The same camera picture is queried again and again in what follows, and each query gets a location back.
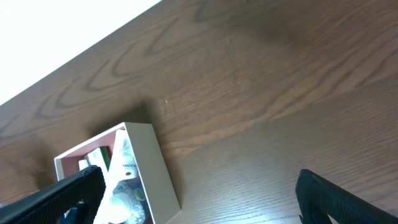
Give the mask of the white floral cream tube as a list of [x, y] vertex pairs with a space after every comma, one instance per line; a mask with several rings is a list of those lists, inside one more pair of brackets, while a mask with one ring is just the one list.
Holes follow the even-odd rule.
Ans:
[[136, 159], [126, 130], [116, 131], [116, 137], [107, 176], [108, 184], [131, 180], [138, 176]]

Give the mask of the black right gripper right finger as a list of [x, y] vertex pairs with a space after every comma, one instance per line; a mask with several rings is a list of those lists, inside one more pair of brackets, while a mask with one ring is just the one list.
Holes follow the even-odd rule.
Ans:
[[316, 173], [302, 169], [295, 187], [303, 224], [397, 223], [397, 217], [371, 205]]

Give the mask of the green white soap box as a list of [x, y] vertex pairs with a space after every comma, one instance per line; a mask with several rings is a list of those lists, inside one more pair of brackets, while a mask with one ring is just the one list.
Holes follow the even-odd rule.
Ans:
[[85, 155], [85, 159], [91, 166], [98, 166], [102, 171], [108, 172], [111, 159], [106, 146], [97, 147]]

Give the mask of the clear sanitizer pump bottle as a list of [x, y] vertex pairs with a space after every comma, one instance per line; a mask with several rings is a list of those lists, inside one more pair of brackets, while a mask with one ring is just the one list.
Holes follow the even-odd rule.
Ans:
[[93, 224], [146, 222], [146, 212], [127, 183], [120, 181], [107, 186]]

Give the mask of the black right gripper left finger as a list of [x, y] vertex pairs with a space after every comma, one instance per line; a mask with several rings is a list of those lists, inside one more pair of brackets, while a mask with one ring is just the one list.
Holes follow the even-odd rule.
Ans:
[[66, 179], [1, 208], [1, 223], [93, 223], [103, 198], [101, 168], [89, 166]]

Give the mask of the white box pink interior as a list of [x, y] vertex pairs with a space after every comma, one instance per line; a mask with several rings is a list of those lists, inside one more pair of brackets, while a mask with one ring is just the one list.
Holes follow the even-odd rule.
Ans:
[[106, 146], [109, 155], [115, 155], [119, 146], [116, 136], [120, 131], [125, 132], [131, 147], [153, 223], [167, 223], [180, 211], [180, 205], [151, 124], [123, 122], [65, 151], [54, 158], [57, 179], [76, 174], [78, 161], [98, 147]]

